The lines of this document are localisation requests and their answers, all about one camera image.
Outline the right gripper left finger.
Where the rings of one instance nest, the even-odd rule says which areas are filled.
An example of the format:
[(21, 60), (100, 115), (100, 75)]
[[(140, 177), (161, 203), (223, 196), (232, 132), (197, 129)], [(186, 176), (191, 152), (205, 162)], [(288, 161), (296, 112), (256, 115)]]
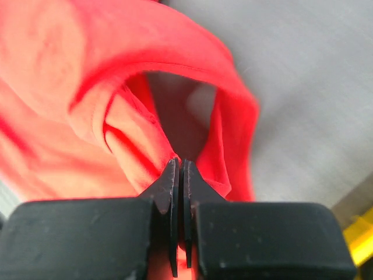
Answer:
[(33, 201), (1, 230), (2, 279), (172, 279), (180, 165), (137, 197)]

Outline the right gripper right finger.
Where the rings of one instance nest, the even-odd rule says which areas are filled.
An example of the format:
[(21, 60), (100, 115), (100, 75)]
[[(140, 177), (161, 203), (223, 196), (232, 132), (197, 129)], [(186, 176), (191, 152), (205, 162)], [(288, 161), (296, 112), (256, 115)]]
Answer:
[(230, 202), (191, 161), (181, 167), (186, 264), (193, 279), (354, 279), (330, 209), (312, 202)]

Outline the red tank top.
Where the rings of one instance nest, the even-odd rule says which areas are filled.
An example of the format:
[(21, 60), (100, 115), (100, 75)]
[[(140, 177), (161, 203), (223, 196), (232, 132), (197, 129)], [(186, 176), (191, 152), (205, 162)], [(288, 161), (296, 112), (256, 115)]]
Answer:
[(177, 153), (145, 74), (216, 87), (196, 165), (230, 201), (252, 201), (259, 110), (213, 34), (157, 1), (1, 2), (1, 179), (24, 201), (131, 197)]

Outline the yellow plastic tray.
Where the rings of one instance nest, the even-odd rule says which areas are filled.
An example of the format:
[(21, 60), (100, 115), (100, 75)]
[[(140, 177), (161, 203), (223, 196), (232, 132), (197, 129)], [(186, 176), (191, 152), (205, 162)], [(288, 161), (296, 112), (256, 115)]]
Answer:
[(357, 216), (354, 223), (343, 231), (352, 259), (357, 267), (372, 257), (372, 208)]

